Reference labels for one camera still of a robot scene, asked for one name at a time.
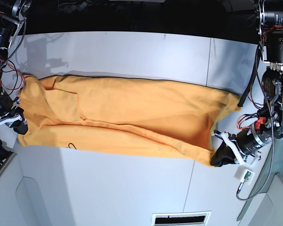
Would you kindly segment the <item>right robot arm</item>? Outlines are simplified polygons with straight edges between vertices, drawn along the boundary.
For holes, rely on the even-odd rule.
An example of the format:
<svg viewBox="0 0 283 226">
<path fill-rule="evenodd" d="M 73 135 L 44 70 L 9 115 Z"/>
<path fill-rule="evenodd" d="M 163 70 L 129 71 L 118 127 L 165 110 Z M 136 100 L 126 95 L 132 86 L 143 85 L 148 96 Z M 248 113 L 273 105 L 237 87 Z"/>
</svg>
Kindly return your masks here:
<svg viewBox="0 0 283 226">
<path fill-rule="evenodd" d="M 24 110 L 19 107 L 18 97 L 12 98 L 14 91 L 24 84 L 23 74 L 16 68 L 8 50 L 14 43 L 20 31 L 26 34 L 27 12 L 31 6 L 30 0 L 0 0 L 0 126 L 7 125 L 17 134 L 24 135 L 28 131 Z M 16 83 L 12 88 L 6 88 L 2 82 L 4 68 L 9 67 L 16 74 Z"/>
</svg>

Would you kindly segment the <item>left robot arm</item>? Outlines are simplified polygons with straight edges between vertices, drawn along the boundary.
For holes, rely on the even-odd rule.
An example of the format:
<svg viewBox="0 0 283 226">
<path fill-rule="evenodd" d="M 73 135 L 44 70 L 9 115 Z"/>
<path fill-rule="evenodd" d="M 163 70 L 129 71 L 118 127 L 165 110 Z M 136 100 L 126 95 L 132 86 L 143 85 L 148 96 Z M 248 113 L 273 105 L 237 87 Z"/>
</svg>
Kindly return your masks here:
<svg viewBox="0 0 283 226">
<path fill-rule="evenodd" d="M 246 162 L 248 156 L 260 157 L 260 148 L 283 138 L 283 0 L 254 2 L 260 42 L 247 88 L 238 106 L 250 96 L 255 79 L 263 92 L 264 102 L 254 106 L 257 112 L 244 114 L 237 121 L 238 134 L 227 134 L 210 164 L 221 167 Z"/>
</svg>

